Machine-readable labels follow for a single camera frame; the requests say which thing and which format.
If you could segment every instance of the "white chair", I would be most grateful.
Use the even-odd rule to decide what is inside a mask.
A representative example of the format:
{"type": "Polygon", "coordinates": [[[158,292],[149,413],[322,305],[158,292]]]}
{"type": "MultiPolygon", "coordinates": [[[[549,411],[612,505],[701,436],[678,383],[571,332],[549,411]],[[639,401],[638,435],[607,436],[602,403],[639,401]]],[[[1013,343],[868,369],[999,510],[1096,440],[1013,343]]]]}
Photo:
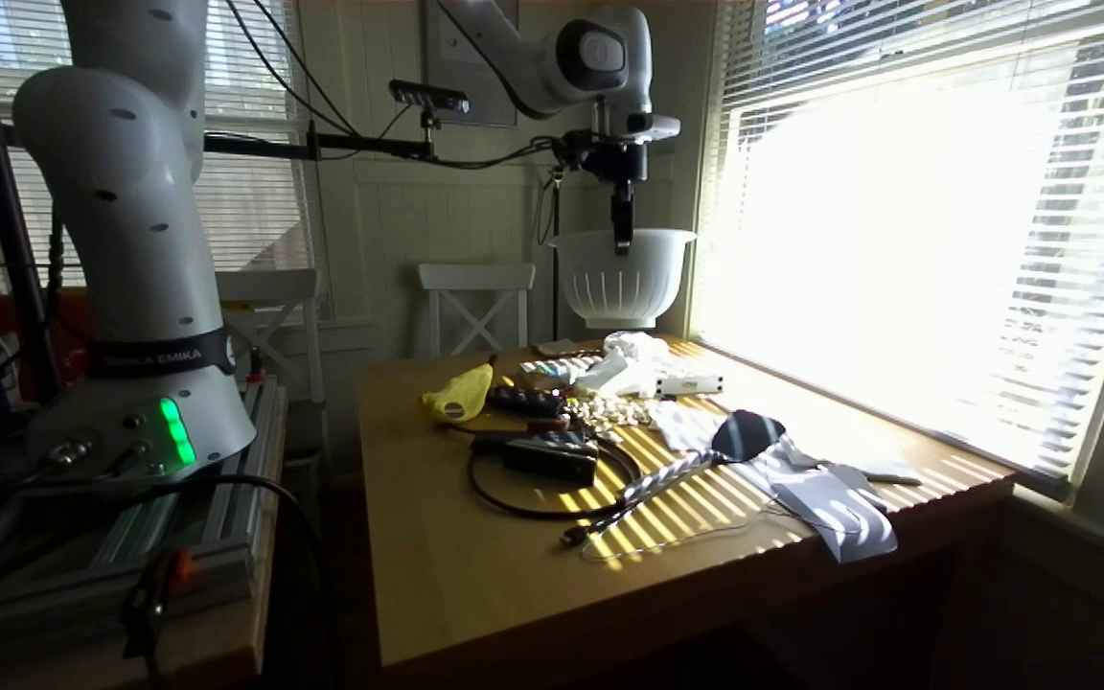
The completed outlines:
{"type": "Polygon", "coordinates": [[[416,280],[429,292],[433,357],[466,355],[470,344],[488,344],[492,355],[529,344],[535,266],[416,266],[416,280]]]}
{"type": "Polygon", "coordinates": [[[301,389],[312,403],[322,403],[322,332],[317,332],[317,277],[314,268],[290,273],[216,273],[227,332],[249,343],[289,389],[301,389]],[[278,332],[301,325],[301,383],[290,357],[278,355],[278,332]]]}

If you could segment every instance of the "floor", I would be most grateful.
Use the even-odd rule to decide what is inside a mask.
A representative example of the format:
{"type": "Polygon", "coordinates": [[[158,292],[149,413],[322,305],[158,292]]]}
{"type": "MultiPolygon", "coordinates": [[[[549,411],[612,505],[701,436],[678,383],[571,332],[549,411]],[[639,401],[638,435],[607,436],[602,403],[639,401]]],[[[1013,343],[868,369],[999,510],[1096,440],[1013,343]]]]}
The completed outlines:
{"type": "MultiPolygon", "coordinates": [[[[336,486],[322,495],[317,505],[327,559],[332,581],[336,615],[336,651],[327,637],[327,600],[317,595],[317,574],[299,524],[278,523],[278,569],[272,592],[272,628],[270,628],[270,675],[266,685],[336,685],[328,661],[341,661],[341,685],[374,685],[374,634],[372,634],[372,574],[367,574],[367,524],[363,495],[355,486],[336,486]]],[[[695,690],[695,685],[764,685],[799,690],[799,684],[745,645],[736,634],[715,634],[689,639],[663,657],[632,669],[616,669],[602,679],[588,679],[576,690],[695,690]]]]}

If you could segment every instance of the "white bowl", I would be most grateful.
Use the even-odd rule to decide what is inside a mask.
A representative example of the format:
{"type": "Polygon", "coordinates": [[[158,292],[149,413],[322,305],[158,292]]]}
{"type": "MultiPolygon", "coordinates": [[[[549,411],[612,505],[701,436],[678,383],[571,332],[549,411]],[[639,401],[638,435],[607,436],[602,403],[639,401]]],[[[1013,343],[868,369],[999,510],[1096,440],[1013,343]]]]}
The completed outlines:
{"type": "Polygon", "coordinates": [[[689,243],[689,229],[645,228],[616,254],[609,229],[560,233],[560,296],[588,332],[652,332],[678,296],[689,243]]]}

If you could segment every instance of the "wooden table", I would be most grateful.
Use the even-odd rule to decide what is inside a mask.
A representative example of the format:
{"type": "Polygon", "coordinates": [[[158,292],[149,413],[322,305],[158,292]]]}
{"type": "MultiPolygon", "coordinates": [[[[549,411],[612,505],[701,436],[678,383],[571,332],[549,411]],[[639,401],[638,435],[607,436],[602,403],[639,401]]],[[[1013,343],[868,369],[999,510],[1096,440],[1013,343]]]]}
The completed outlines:
{"type": "MultiPolygon", "coordinates": [[[[562,524],[483,505],[465,477],[466,440],[437,435],[416,407],[423,392],[470,362],[374,365],[359,381],[359,464],[382,685],[588,679],[860,574],[975,553],[1013,499],[1013,471],[988,461],[709,348],[678,355],[723,372],[727,392],[715,403],[782,420],[801,448],[837,461],[901,453],[925,484],[875,490],[896,524],[896,556],[837,563],[799,517],[723,467],[562,553],[562,524]]],[[[645,430],[629,430],[625,448],[646,467],[666,461],[645,430]]]]}

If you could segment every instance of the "cable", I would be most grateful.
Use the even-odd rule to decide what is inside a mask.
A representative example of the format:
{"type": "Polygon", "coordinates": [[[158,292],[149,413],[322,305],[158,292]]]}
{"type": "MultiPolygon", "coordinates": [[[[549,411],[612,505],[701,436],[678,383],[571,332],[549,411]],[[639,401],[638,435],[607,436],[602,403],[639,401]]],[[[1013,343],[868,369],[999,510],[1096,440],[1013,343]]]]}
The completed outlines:
{"type": "Polygon", "coordinates": [[[551,165],[549,179],[539,186],[535,211],[531,211],[535,246],[551,246],[560,238],[560,187],[562,187],[562,165],[551,165]]]}
{"type": "Polygon", "coordinates": [[[609,444],[609,440],[602,440],[598,453],[592,453],[592,458],[609,461],[609,464],[625,477],[625,490],[621,490],[612,503],[598,505],[598,510],[531,510],[531,505],[514,505],[514,503],[492,495],[492,490],[479,484],[479,461],[483,461],[483,458],[488,458],[488,453],[470,453],[470,461],[466,461],[466,484],[470,484],[470,490],[474,490],[488,505],[494,505],[494,510],[501,510],[501,514],[514,514],[514,517],[529,517],[529,523],[584,523],[584,524],[571,524],[560,546],[584,546],[588,532],[598,532],[598,528],[612,524],[612,523],[625,517],[625,514],[638,505],[638,499],[639,499],[639,495],[632,495],[632,486],[639,486],[639,467],[632,464],[632,458],[629,458],[625,448],[616,448],[616,444],[609,444]]]}
{"type": "Polygon", "coordinates": [[[247,22],[247,15],[238,12],[238,6],[234,0],[227,0],[227,7],[234,12],[234,22],[241,27],[241,35],[247,35],[247,44],[249,44],[249,50],[257,56],[257,62],[272,73],[272,82],[289,94],[289,99],[294,99],[299,109],[307,109],[307,114],[314,114],[314,119],[322,119],[327,128],[332,128],[332,130],[341,130],[341,135],[354,135],[355,137],[355,130],[347,130],[346,122],[336,122],[336,119],[328,119],[327,113],[317,113],[312,99],[301,99],[285,77],[278,77],[278,70],[272,64],[272,59],[257,48],[257,39],[253,39],[253,33],[249,33],[249,22],[247,22]]]}
{"type": "Polygon", "coordinates": [[[46,311],[57,314],[60,305],[60,219],[57,209],[50,211],[50,284],[46,284],[46,311]]]}
{"type": "Polygon", "coordinates": [[[165,673],[160,673],[158,651],[140,657],[140,669],[144,669],[144,685],[160,690],[165,685],[165,673]]]}
{"type": "Polygon", "coordinates": [[[501,158],[488,158],[488,163],[424,158],[423,165],[442,165],[442,169],[494,169],[494,165],[506,165],[506,163],[517,163],[517,158],[531,158],[531,155],[551,149],[551,145],[554,145],[554,137],[529,137],[520,149],[501,155],[501,158]]]}
{"type": "Polygon", "coordinates": [[[549,292],[551,292],[551,338],[560,338],[560,187],[562,187],[562,163],[551,169],[551,179],[549,179],[549,195],[551,195],[551,217],[549,217],[549,228],[539,228],[539,246],[551,246],[551,277],[549,277],[549,292]]]}
{"type": "Polygon", "coordinates": [[[276,22],[276,15],[253,0],[253,7],[272,22],[272,33],[278,35],[278,44],[289,48],[290,62],[299,64],[299,73],[312,82],[312,90],[327,99],[327,109],[336,114],[336,122],[346,130],[355,135],[354,119],[327,96],[322,82],[314,77],[314,70],[307,64],[307,59],[290,48],[289,33],[276,22]]]}
{"type": "Polygon", "coordinates": [[[388,137],[406,113],[410,113],[410,104],[401,104],[401,109],[392,114],[392,122],[382,128],[382,135],[374,135],[374,137],[388,137]]]}
{"type": "Polygon", "coordinates": [[[140,505],[140,503],[155,503],[165,495],[209,490],[209,486],[227,486],[227,484],[261,486],[261,490],[272,490],[299,517],[299,528],[312,542],[314,573],[322,581],[322,600],[327,600],[327,606],[322,606],[327,623],[322,624],[327,624],[327,645],[328,645],[328,665],[332,665],[328,675],[332,675],[332,685],[346,685],[336,600],[332,600],[328,559],[327,559],[317,524],[312,523],[312,514],[299,505],[299,499],[289,486],[261,480],[261,477],[216,477],[216,471],[217,471],[217,464],[209,464],[209,467],[202,467],[179,484],[158,484],[158,486],[144,486],[144,490],[137,490],[115,505],[93,510],[93,517],[74,523],[74,528],[60,528],[57,536],[34,546],[29,553],[15,553],[13,559],[0,559],[0,581],[9,581],[13,573],[57,553],[60,546],[75,542],[89,524],[105,524],[129,505],[140,505]]]}

